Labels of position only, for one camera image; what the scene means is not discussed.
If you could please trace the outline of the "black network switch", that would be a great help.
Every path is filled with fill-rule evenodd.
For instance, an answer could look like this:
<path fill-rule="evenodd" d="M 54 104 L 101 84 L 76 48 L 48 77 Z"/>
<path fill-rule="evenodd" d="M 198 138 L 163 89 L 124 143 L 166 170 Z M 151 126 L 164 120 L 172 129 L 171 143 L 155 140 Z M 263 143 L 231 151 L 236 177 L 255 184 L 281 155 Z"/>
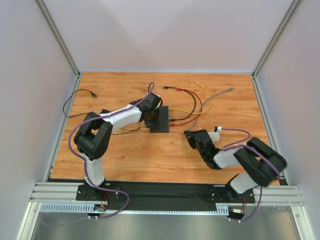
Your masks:
<path fill-rule="evenodd" d="M 151 122 L 150 133 L 169 133 L 169 107 L 161 106 L 155 110 L 155 119 Z"/>

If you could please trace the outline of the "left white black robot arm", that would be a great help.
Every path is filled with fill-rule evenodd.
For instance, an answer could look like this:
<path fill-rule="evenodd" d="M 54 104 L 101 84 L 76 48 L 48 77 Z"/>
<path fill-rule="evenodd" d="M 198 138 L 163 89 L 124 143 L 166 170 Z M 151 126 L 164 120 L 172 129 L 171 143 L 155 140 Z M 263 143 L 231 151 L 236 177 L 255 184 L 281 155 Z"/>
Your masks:
<path fill-rule="evenodd" d="M 84 162 L 84 181 L 101 190 L 105 181 L 102 158 L 114 131 L 130 124 L 144 122 L 148 128 L 158 126 L 159 111 L 163 101 L 152 92 L 116 111 L 96 114 L 90 112 L 72 131 L 77 151 L 71 152 Z"/>

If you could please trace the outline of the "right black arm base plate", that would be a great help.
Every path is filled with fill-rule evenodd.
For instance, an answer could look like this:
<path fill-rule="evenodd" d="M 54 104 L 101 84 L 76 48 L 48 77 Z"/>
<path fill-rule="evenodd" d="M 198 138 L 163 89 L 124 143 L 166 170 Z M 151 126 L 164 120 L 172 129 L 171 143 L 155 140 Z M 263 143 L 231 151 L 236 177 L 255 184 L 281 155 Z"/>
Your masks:
<path fill-rule="evenodd" d="M 244 193 L 237 193 L 230 186 L 213 184 L 209 186 L 208 191 L 209 200 L 213 203 L 253 204 L 256 202 L 252 188 Z"/>

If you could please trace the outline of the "aluminium front frame rail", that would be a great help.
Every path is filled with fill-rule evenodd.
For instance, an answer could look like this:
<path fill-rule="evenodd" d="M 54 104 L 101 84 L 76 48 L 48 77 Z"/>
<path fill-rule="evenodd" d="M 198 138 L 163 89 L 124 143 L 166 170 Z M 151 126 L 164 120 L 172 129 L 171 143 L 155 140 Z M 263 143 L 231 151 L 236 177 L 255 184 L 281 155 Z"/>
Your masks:
<path fill-rule="evenodd" d="M 36 182 L 30 202 L 74 203 L 79 182 Z M 271 185 L 262 190 L 262 206 L 304 206 L 297 186 Z"/>

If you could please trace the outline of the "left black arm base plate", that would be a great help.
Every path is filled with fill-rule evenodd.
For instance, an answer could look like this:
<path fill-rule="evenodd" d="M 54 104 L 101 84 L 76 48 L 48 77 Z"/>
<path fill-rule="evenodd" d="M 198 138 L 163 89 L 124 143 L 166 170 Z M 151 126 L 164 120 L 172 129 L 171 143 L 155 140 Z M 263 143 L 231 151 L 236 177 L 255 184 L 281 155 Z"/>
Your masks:
<path fill-rule="evenodd" d="M 118 185 L 106 185 L 102 184 L 102 188 L 117 190 L 117 192 L 110 192 L 94 188 L 86 183 L 79 185 L 75 199 L 77 201 L 111 201 L 118 202 L 121 200 L 120 192 L 121 189 Z"/>

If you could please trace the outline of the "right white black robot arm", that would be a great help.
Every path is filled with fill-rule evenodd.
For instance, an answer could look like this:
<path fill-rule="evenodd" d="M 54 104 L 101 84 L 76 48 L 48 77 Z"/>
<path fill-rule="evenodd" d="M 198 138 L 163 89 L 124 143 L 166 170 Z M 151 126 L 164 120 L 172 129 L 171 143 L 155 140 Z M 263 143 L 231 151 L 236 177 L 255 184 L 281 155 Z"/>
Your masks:
<path fill-rule="evenodd" d="M 222 148 L 214 145 L 222 131 L 246 133 L 247 137 L 229 143 Z M 278 152 L 257 137 L 238 128 L 217 126 L 213 131 L 205 129 L 183 132 L 189 146 L 196 149 L 204 163 L 212 170 L 222 170 L 240 165 L 243 172 L 235 175 L 225 185 L 223 193 L 230 200 L 241 197 L 255 187 L 267 187 L 277 180 L 287 167 L 287 161 Z"/>

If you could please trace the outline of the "black cloth strip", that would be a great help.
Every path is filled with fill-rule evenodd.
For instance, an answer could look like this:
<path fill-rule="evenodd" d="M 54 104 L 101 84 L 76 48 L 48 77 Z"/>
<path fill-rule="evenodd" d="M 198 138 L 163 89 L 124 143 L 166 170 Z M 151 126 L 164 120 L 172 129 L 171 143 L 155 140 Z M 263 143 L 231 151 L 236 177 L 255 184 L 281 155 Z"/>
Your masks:
<path fill-rule="evenodd" d="M 80 183 L 84 181 L 70 180 L 62 183 Z M 161 182 L 129 182 L 110 181 L 106 185 L 120 186 L 120 201 L 100 201 L 107 205 L 108 210 L 155 210 L 155 211 L 213 211 L 217 204 L 210 201 L 209 186 L 203 183 L 161 183 Z M 106 192 L 117 192 L 103 188 Z"/>

